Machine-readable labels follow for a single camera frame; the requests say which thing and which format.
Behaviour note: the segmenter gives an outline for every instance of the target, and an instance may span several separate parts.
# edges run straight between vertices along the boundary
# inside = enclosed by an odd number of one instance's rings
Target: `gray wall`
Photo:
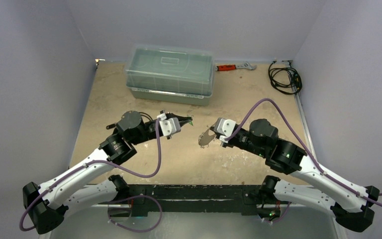
[[[328,0],[294,65],[318,160],[382,191],[382,1]],[[351,238],[382,238],[373,209],[374,224]]]
[[[21,188],[67,169],[94,64],[64,0],[0,0],[0,238],[37,238]]]
[[[125,60],[133,43],[213,51],[217,60],[295,57],[325,0],[68,0],[96,58]]]

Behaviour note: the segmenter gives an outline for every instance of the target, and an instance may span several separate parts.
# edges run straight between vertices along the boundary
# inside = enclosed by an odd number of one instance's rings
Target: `robotic arm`
[[[139,112],[126,112],[114,124],[113,133],[83,161],[40,185],[33,182],[25,185],[22,190],[24,207],[37,232],[47,233],[56,228],[66,216],[127,194],[128,185],[119,175],[113,175],[98,185],[84,186],[135,155],[137,151],[133,144],[155,139],[159,135],[170,139],[171,135],[180,132],[181,127],[190,121],[191,117],[161,112],[156,120],[144,123]],[[160,165],[151,175],[134,174],[152,177],[159,168]]]
[[[271,169],[290,174],[314,188],[288,183],[274,176],[267,176],[261,185],[260,193],[253,197],[268,198],[299,203],[324,211],[336,218],[340,225],[356,231],[364,231],[373,222],[373,205],[363,197],[377,201],[379,190],[374,186],[362,187],[340,177],[321,164],[315,165],[306,152],[297,145],[278,137],[278,129],[266,120],[251,122],[249,130],[240,128],[231,138],[239,125],[231,119],[219,118],[211,128],[222,147],[238,147],[247,152],[265,158],[265,164]],[[329,174],[347,187],[359,192],[355,195],[335,181],[326,177]]]

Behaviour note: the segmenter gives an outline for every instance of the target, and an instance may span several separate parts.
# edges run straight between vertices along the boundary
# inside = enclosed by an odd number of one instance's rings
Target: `wrench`
[[[222,66],[216,66],[216,71],[231,71],[235,69],[247,69],[250,71],[253,71],[257,68],[257,66],[252,66],[248,61],[244,62],[240,65],[222,65]]]

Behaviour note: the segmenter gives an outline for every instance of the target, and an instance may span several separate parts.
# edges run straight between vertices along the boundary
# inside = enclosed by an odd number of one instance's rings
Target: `scratched table surface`
[[[180,116],[192,116],[193,126],[186,124],[172,139],[161,139],[162,166],[156,176],[143,179],[113,169],[90,183],[100,183],[112,174],[120,174],[128,184],[261,184],[266,175],[278,176],[295,184],[305,184],[299,179],[271,170],[265,165],[265,160],[257,155],[235,147],[220,147],[219,140],[212,141],[205,148],[198,144],[198,137],[218,117],[240,123],[261,98],[273,99],[296,133],[305,139],[294,97],[272,88],[268,66],[258,64],[254,71],[241,69],[216,72],[210,104],[200,107],[136,99],[125,85],[124,64],[101,63],[95,75],[70,165],[77,164],[92,153],[111,134],[112,130],[106,130],[106,125],[119,121],[126,111],[146,112],[155,118],[160,110],[166,110]],[[280,81],[288,82],[285,73],[277,77]],[[280,138],[299,145],[271,103],[262,103],[244,128],[248,129],[250,122],[256,119],[267,119],[279,129]],[[136,145],[135,148],[137,154],[122,166],[141,174],[154,172],[157,166],[156,140]]]

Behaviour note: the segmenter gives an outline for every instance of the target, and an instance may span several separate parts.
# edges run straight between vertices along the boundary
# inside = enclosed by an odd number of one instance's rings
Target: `plastic storage box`
[[[125,74],[135,98],[207,106],[213,93],[213,56],[206,51],[136,45]]]

